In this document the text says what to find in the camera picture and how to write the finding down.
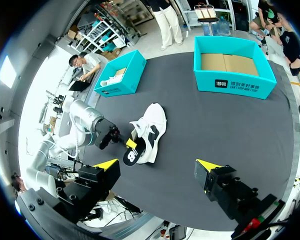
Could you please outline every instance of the cyan storage box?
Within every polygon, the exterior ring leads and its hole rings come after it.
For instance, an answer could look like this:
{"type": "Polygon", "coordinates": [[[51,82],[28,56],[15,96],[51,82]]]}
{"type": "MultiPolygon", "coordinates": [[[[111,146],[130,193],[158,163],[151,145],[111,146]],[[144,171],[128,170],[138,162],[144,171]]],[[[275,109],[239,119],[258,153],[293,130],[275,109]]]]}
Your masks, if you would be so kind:
{"type": "Polygon", "coordinates": [[[193,71],[199,91],[266,99],[277,84],[257,43],[236,37],[196,36],[193,71]]]}
{"type": "Polygon", "coordinates": [[[134,94],[137,90],[140,77],[144,71],[147,61],[138,50],[129,52],[108,62],[103,69],[94,91],[104,97],[134,94]],[[118,70],[126,68],[121,82],[107,86],[101,86],[101,81],[113,77],[118,70]]]}

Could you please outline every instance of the shoe insole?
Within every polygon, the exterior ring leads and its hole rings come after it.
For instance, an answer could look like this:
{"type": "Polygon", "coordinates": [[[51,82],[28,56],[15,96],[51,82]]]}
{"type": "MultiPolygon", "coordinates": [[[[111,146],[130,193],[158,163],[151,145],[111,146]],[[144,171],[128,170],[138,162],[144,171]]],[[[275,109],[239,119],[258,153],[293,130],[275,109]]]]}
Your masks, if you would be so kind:
{"type": "Polygon", "coordinates": [[[134,142],[136,143],[136,148],[129,147],[123,156],[123,162],[128,166],[134,165],[146,150],[146,142],[142,137],[137,137],[134,142]]]}

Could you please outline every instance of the black table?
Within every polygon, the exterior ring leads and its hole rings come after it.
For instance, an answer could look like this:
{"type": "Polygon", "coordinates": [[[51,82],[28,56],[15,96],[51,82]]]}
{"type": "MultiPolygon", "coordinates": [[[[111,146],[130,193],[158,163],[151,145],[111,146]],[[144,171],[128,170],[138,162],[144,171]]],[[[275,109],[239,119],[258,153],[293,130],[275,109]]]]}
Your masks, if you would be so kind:
{"type": "MultiPolygon", "coordinates": [[[[281,77],[266,100],[198,91],[193,59],[193,52],[149,59],[136,94],[99,99],[97,110],[126,136],[133,129],[129,122],[142,117],[151,103],[160,103],[167,117],[155,163],[128,167],[120,161],[121,177],[113,191],[175,224],[233,231],[237,223],[196,182],[195,160],[228,164],[248,186],[259,189],[259,198],[282,198],[292,169],[291,109],[281,77]]],[[[122,160],[125,151],[119,144],[104,150],[89,146],[83,162],[122,160]]]]}

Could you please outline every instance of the person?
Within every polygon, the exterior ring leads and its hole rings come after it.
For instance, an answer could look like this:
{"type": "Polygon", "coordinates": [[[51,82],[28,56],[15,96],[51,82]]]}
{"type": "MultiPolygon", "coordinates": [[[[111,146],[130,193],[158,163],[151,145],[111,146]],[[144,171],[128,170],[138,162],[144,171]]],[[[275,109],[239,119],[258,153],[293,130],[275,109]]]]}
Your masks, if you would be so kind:
{"type": "Polygon", "coordinates": [[[91,75],[99,71],[107,62],[108,60],[105,57],[97,53],[88,53],[84,56],[83,54],[73,55],[69,59],[69,65],[71,67],[82,67],[83,75],[79,79],[82,82],[85,82],[91,75]]]}
{"type": "Polygon", "coordinates": [[[172,45],[172,36],[170,26],[173,31],[173,37],[178,45],[183,42],[181,29],[179,26],[178,16],[176,11],[170,5],[168,0],[148,0],[152,8],[156,22],[159,25],[162,37],[161,50],[165,50],[168,46],[172,45]]]}
{"type": "Polygon", "coordinates": [[[259,16],[250,22],[250,28],[263,36],[261,43],[266,44],[266,34],[262,30],[267,29],[270,35],[274,36],[275,28],[280,28],[281,23],[278,21],[277,11],[270,0],[259,0],[258,12],[259,16]]]}
{"type": "Polygon", "coordinates": [[[269,60],[283,66],[288,75],[297,76],[300,72],[299,39],[281,13],[278,13],[278,20],[285,30],[279,35],[278,30],[274,28],[275,37],[265,37],[269,60]]]}

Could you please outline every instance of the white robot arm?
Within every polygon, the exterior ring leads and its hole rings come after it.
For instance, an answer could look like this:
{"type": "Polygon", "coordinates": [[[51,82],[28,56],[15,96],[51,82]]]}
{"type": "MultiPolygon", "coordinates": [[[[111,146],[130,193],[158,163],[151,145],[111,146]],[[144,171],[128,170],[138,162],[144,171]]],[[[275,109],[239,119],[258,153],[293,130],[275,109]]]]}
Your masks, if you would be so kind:
{"type": "Polygon", "coordinates": [[[72,121],[70,133],[58,139],[47,134],[40,143],[33,162],[26,169],[24,177],[28,189],[33,188],[37,191],[42,187],[54,197],[57,197],[55,179],[44,172],[49,154],[56,156],[76,148],[76,154],[73,156],[76,158],[79,147],[95,144],[104,149],[110,141],[115,143],[121,141],[118,128],[85,102],[67,96],[62,109],[70,115],[72,121]]]}

